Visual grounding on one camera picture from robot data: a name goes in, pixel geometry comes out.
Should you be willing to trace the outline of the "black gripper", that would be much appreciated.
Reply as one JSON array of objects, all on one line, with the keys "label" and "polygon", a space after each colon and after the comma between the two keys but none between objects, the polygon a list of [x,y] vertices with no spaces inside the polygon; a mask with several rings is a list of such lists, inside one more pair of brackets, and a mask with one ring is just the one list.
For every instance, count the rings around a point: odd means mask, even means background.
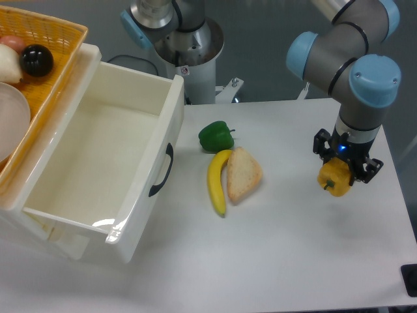
[{"label": "black gripper", "polygon": [[351,178],[349,185],[357,181],[368,184],[383,167],[383,161],[369,158],[374,142],[374,130],[362,131],[346,127],[334,127],[332,136],[320,129],[313,139],[313,152],[323,163],[338,158],[348,163]]}]

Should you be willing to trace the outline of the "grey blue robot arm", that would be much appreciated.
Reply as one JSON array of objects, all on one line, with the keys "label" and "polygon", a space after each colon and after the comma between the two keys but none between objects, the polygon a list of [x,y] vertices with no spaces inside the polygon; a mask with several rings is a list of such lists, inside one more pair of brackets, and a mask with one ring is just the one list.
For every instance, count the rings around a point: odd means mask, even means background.
[{"label": "grey blue robot arm", "polygon": [[[399,24],[393,1],[316,1],[332,30],[319,36],[298,35],[286,56],[287,68],[340,103],[332,132],[319,131],[313,152],[324,163],[344,161],[350,182],[368,183],[382,168],[369,150],[394,102],[401,71],[388,57],[370,53]],[[220,26],[207,17],[203,1],[134,1],[121,13],[130,38],[154,48],[170,76],[184,78],[189,104],[225,101],[216,88],[216,59],[224,39]]]}]

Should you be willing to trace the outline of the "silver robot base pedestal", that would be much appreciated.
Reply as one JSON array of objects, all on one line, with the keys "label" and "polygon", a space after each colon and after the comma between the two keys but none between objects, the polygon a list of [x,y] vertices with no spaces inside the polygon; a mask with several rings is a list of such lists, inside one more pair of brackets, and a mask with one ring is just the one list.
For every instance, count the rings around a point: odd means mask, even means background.
[{"label": "silver robot base pedestal", "polygon": [[173,31],[155,45],[167,77],[184,80],[190,104],[213,104],[216,97],[216,59],[224,45],[223,31],[212,19],[189,33]]}]

